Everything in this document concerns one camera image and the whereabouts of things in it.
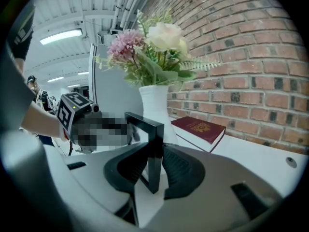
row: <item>ceiling light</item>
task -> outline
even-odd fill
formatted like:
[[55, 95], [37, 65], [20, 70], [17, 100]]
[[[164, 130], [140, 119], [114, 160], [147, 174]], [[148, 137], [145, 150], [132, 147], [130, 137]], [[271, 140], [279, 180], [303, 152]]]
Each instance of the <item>ceiling light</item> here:
[[89, 74], [89, 72], [80, 72], [80, 73], [77, 73], [78, 75], [85, 75], [85, 74]]
[[58, 40], [62, 40], [62, 39], [70, 38], [70, 37], [75, 37], [75, 36], [81, 36], [81, 35], [82, 35], [81, 29], [74, 29], [74, 30], [65, 31], [62, 33], [49, 36], [47, 38], [40, 40], [40, 42], [42, 44], [48, 44], [50, 42], [54, 42], [54, 41], [58, 41]]
[[70, 85], [70, 86], [68, 86], [68, 87], [77, 87], [77, 86], [79, 86], [79, 84]]
[[62, 77], [58, 77], [58, 78], [55, 78], [55, 79], [51, 79], [51, 80], [48, 80], [48, 82], [50, 83], [50, 82], [53, 82], [53, 81], [56, 81], [56, 80], [59, 80], [59, 79], [63, 79], [64, 77], [62, 76]]

